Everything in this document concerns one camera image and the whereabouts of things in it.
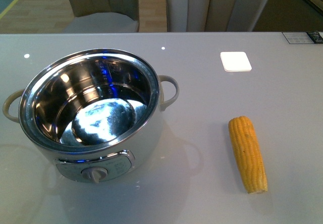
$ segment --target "pot handle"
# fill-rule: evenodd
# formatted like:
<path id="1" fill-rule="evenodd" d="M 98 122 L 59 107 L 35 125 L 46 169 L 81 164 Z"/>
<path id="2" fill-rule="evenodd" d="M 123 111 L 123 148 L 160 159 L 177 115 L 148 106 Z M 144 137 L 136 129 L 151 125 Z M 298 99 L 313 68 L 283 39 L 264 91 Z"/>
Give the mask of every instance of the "pot handle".
<path id="1" fill-rule="evenodd" d="M 162 96 L 162 98 L 160 100 L 160 110 L 164 111 L 168 106 L 170 106 L 172 103 L 174 103 L 175 100 L 178 98 L 178 95 L 180 93 L 180 88 L 174 78 L 167 76 L 167 75 L 159 75 L 158 77 L 159 77 L 160 82 L 164 82 L 164 81 L 170 82 L 171 84 L 173 84 L 175 86 L 175 89 L 176 89 L 175 95 L 172 98 L 170 98 L 169 100 L 164 101 L 163 88 L 160 87 L 160 91 L 161 91 L 160 93 Z"/>
<path id="2" fill-rule="evenodd" d="M 5 117 L 7 117 L 9 120 L 13 122 L 19 123 L 19 118 L 18 117 L 13 117 L 12 115 L 9 114 L 9 108 L 10 105 L 15 101 L 15 99 L 19 98 L 22 96 L 24 93 L 25 89 L 21 89 L 16 91 L 15 93 L 11 94 L 4 102 L 4 105 L 2 107 L 2 112 L 4 113 Z"/>

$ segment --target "chair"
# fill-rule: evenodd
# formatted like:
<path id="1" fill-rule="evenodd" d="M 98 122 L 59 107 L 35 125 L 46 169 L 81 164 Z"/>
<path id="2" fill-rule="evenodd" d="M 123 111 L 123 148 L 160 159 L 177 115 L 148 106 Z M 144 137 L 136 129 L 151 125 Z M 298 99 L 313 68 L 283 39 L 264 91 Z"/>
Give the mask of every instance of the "chair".
<path id="1" fill-rule="evenodd" d="M 69 0 L 74 20 L 64 33 L 139 31 L 138 0 Z"/>
<path id="2" fill-rule="evenodd" d="M 167 31 L 252 31 L 267 0 L 166 0 Z"/>

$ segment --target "white coaster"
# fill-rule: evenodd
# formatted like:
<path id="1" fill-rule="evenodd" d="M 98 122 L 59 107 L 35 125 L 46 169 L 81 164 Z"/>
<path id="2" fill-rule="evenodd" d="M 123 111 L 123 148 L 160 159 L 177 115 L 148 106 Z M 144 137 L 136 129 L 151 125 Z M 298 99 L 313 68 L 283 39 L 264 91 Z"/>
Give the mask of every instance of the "white coaster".
<path id="1" fill-rule="evenodd" d="M 247 54 L 243 51 L 223 51 L 220 56 L 227 72 L 246 72 L 252 69 Z"/>

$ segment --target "white table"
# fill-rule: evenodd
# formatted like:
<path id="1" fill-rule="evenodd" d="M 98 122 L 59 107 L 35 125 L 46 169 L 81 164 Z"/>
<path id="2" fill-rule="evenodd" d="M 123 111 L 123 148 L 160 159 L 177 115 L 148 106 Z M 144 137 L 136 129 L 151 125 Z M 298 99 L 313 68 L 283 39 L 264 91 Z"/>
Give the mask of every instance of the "white table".
<path id="1" fill-rule="evenodd" d="M 289 44 L 282 33 L 0 35 L 1 104 L 48 64 L 100 47 L 178 81 L 157 148 L 131 173 L 77 183 L 1 114 L 1 223 L 323 223 L 322 44 Z M 252 70 L 226 72 L 222 51 L 246 52 Z M 264 194 L 246 194 L 236 167 L 227 124 L 241 115 L 257 132 Z"/>

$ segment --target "yellow corn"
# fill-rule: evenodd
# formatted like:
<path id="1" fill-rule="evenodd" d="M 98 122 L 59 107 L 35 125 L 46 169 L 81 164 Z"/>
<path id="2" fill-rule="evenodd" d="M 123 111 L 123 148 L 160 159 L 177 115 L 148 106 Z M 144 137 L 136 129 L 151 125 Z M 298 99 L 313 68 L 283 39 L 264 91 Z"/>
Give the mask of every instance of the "yellow corn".
<path id="1" fill-rule="evenodd" d="M 242 116 L 229 121 L 234 156 L 243 185 L 249 194 L 267 191 L 267 177 L 253 124 Z"/>

